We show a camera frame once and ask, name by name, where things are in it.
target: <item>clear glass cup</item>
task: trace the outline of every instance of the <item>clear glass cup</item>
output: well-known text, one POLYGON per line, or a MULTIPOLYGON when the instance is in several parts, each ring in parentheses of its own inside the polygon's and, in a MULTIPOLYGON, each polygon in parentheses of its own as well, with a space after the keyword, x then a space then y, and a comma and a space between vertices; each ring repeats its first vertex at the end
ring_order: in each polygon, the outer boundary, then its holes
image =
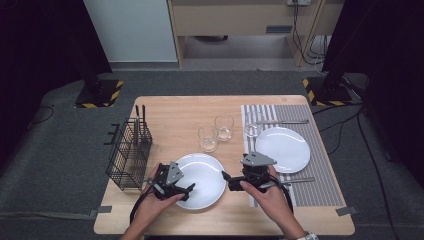
POLYGON ((244 133, 248 137, 257 137, 263 130, 263 124, 258 121, 265 120, 264 115, 258 111, 247 112, 244 116, 244 133))
POLYGON ((198 131, 200 147, 204 152, 213 152, 218 147, 218 131, 215 126, 203 126, 198 131))
POLYGON ((233 126, 234 119, 231 116, 217 116, 215 118, 215 128, 218 131, 218 140, 230 140, 233 135, 233 126))

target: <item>white wall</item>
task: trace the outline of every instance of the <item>white wall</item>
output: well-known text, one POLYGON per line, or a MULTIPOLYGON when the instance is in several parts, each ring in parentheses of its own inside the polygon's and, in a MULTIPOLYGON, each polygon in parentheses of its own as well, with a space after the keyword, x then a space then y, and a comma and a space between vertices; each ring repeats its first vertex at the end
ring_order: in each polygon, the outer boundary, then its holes
POLYGON ((109 62, 177 62, 166 0, 84 0, 109 62))

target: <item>dish rack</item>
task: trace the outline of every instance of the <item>dish rack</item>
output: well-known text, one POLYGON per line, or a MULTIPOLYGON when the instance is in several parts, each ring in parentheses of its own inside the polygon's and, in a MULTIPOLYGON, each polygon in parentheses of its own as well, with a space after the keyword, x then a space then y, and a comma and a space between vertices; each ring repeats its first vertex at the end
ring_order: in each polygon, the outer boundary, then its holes
POLYGON ((127 118, 122 127, 115 126, 110 143, 109 166, 106 174, 123 191, 125 188, 141 190, 144 182, 147 160, 153 144, 152 135, 145 118, 127 118))

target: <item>yellow and black hazard tape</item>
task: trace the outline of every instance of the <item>yellow and black hazard tape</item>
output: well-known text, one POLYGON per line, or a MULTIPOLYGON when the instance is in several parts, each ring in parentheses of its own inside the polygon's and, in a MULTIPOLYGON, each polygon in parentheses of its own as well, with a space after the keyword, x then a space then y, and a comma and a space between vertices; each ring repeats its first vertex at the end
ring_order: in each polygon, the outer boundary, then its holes
POLYGON ((351 101, 317 101, 308 79, 303 79, 303 86, 305 87, 312 106, 342 106, 352 104, 351 101))
POLYGON ((118 98, 119 92, 121 91, 122 85, 124 81, 117 81, 115 89, 110 96, 110 100, 108 102, 103 103, 93 103, 93 102, 85 102, 85 103, 76 103, 76 108, 97 108, 97 107, 111 107, 115 104, 116 99, 118 98))

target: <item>gray placemat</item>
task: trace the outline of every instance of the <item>gray placemat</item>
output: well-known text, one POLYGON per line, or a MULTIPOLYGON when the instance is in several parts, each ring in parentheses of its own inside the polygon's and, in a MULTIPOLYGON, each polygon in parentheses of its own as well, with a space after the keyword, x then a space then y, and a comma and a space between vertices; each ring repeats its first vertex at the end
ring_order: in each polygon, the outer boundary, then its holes
MULTIPOLYGON (((244 128, 244 115, 250 111, 263 113, 266 120, 301 120, 309 119, 308 124, 267 124, 265 129, 284 127, 300 134, 308 143, 311 158, 308 165, 299 172, 280 174, 281 180, 315 177, 314 182, 293 183, 289 187, 293 206, 342 206, 337 184, 333 178, 331 166, 326 159, 326 152, 320 144, 320 136, 312 125, 313 116, 307 105, 242 105, 241 113, 244 128)), ((246 152, 255 150, 256 138, 243 134, 246 152)))

